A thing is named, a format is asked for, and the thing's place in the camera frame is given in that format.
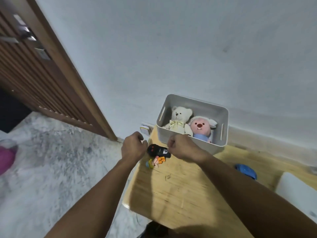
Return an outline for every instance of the wooden table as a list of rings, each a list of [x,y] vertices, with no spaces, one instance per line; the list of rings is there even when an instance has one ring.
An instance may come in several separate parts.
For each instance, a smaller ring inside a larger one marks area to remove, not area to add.
[[[166,147],[158,140],[156,127],[149,139],[151,143]],[[250,166],[257,173],[258,182],[271,190],[285,171],[317,189],[317,176],[296,162],[232,146],[215,156],[230,166]],[[149,158],[146,154],[134,173],[122,202],[125,207],[196,237],[252,237],[196,164],[172,156],[158,168],[148,169],[145,162]]]

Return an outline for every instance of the forearm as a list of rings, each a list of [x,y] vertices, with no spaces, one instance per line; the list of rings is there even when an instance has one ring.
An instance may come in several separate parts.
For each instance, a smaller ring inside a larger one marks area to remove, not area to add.
[[[315,237],[317,225],[293,205],[221,160],[198,165],[254,237]]]
[[[120,160],[55,224],[46,238],[104,238],[133,166]]]

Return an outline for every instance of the teddy bear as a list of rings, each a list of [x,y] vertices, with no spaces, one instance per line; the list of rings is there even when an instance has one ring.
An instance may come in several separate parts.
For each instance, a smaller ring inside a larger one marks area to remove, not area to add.
[[[211,132],[211,130],[216,128],[216,121],[201,116],[195,116],[190,119],[189,125],[193,131],[194,138],[211,143],[213,132]]]
[[[193,131],[187,123],[189,118],[192,116],[193,111],[190,108],[184,107],[172,107],[172,118],[168,124],[163,128],[169,129],[171,131],[187,134],[193,136]]]

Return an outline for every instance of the fist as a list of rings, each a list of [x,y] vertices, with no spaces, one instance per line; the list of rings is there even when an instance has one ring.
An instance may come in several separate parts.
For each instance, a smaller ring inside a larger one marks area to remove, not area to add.
[[[210,154],[199,148],[188,135],[175,135],[168,141],[168,151],[187,162],[201,163]]]
[[[139,132],[134,132],[126,137],[121,147],[122,159],[130,163],[133,167],[144,156],[147,149],[147,141],[143,141],[143,136]]]

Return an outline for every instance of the blue toy car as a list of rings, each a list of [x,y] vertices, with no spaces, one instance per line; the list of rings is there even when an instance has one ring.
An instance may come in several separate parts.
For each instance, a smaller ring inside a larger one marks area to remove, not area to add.
[[[254,180],[257,179],[256,172],[245,164],[236,164],[235,169]]]

